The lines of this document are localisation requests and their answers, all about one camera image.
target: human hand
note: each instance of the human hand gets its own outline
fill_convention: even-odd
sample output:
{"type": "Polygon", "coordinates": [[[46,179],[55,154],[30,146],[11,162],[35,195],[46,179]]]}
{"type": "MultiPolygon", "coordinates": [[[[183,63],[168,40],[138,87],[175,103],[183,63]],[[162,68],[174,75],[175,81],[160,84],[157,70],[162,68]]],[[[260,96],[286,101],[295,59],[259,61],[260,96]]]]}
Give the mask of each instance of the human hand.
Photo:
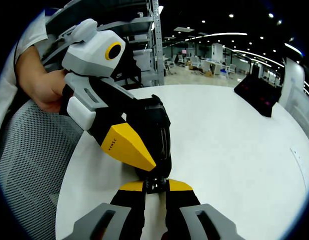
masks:
{"type": "Polygon", "coordinates": [[[49,113],[60,111],[66,74],[66,70],[56,70],[42,74],[36,81],[31,98],[41,110],[49,113]]]}

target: table surface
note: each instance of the table surface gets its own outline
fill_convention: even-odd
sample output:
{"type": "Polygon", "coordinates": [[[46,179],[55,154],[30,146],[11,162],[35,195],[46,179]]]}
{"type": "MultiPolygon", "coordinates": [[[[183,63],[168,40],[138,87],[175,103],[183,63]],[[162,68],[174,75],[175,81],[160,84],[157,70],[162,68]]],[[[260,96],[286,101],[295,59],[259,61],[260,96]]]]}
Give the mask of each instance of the table surface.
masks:
{"type": "MultiPolygon", "coordinates": [[[[167,85],[131,92],[138,99],[156,94],[164,103],[171,121],[169,178],[192,186],[202,204],[232,220],[247,240],[276,240],[286,232],[309,190],[309,140],[281,105],[276,103],[268,118],[230,87],[167,85]]],[[[105,154],[84,132],[62,182],[56,240],[137,179],[131,166],[105,154]]],[[[144,214],[141,239],[160,240],[167,230],[165,194],[146,195],[144,214]]]]}

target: shelving unit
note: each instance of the shelving unit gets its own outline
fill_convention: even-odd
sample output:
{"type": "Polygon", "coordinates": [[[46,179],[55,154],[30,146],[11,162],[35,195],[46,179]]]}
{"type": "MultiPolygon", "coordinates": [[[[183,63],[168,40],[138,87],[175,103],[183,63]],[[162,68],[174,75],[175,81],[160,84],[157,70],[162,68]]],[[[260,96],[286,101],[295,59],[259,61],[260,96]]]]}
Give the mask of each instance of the shelving unit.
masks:
{"type": "Polygon", "coordinates": [[[131,35],[146,34],[153,22],[154,18],[151,16],[138,17],[132,21],[116,21],[100,25],[97,30],[112,30],[120,37],[127,37],[131,35]]]}
{"type": "Polygon", "coordinates": [[[104,21],[101,20],[101,15],[97,14],[101,6],[95,6],[96,8],[93,8],[92,0],[79,0],[78,2],[74,2],[68,5],[60,12],[57,12],[56,15],[52,16],[52,18],[46,24],[46,27],[50,32],[56,32],[53,37],[57,47],[55,47],[42,59],[42,63],[45,66],[53,64],[53,62],[57,61],[59,57],[63,55],[68,46],[73,43],[71,42],[71,38],[69,38],[69,35],[73,29],[69,28],[66,31],[62,30],[63,28],[59,26],[60,20],[64,20],[61,21],[61,23],[63,23],[65,26],[71,25],[77,21],[77,19],[73,19],[73,15],[77,12],[81,12],[80,10],[83,7],[86,7],[86,14],[79,15],[82,21],[87,18],[94,19],[95,17],[95,20],[98,22],[97,19],[100,18],[99,23],[101,25],[97,28],[98,31],[114,31],[121,38],[127,39],[133,50],[148,50],[145,51],[147,58],[149,58],[150,52],[149,63],[151,68],[149,70],[148,67],[147,70],[141,72],[142,84],[144,86],[164,85],[164,60],[158,0],[126,0],[124,1],[124,5],[120,4],[120,1],[106,2],[109,6],[111,6],[109,9],[111,9],[112,12],[116,11],[116,9],[121,9],[121,12],[128,8],[131,10],[131,7],[136,4],[139,7],[143,6],[143,10],[142,12],[134,13],[140,17],[136,17],[132,20],[114,21],[111,23],[102,24],[104,21]]]}

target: box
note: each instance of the box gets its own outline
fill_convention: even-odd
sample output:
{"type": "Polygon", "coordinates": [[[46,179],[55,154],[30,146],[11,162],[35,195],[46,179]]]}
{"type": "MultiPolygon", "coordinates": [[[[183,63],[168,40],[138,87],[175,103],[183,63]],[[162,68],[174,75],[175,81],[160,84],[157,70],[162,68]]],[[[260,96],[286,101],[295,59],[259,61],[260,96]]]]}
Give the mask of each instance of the box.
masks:
{"type": "Polygon", "coordinates": [[[205,72],[205,76],[206,77],[212,77],[213,76],[213,72],[212,71],[206,71],[205,72]]]}
{"type": "Polygon", "coordinates": [[[142,72],[151,70],[151,59],[150,59],[151,52],[152,49],[133,51],[133,58],[134,60],[136,60],[135,64],[141,69],[142,72]]]}

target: black ceiling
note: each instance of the black ceiling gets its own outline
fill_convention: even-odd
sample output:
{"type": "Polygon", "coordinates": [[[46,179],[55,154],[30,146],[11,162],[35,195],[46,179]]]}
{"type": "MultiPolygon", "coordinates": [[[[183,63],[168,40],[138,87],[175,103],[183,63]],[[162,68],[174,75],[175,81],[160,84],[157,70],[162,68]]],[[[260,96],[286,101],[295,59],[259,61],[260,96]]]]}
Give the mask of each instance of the black ceiling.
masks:
{"type": "Polygon", "coordinates": [[[279,63],[284,57],[301,61],[298,53],[284,45],[284,43],[289,43],[292,37],[294,40],[290,42],[291,45],[296,45],[298,41],[296,33],[287,24],[288,19],[265,1],[159,0],[159,5],[164,6],[160,15],[162,37],[175,36],[174,39],[165,39],[164,46],[191,38],[189,36],[202,36],[199,33],[247,33],[247,35],[202,37],[189,41],[194,43],[200,41],[201,44],[208,45],[220,40],[221,44],[231,49],[234,49],[234,46],[236,50],[248,51],[247,49],[250,49],[251,53],[265,56],[279,63]],[[273,13],[274,17],[270,18],[269,13],[273,13]],[[174,31],[176,27],[190,27],[194,31],[178,33],[174,31]]]}

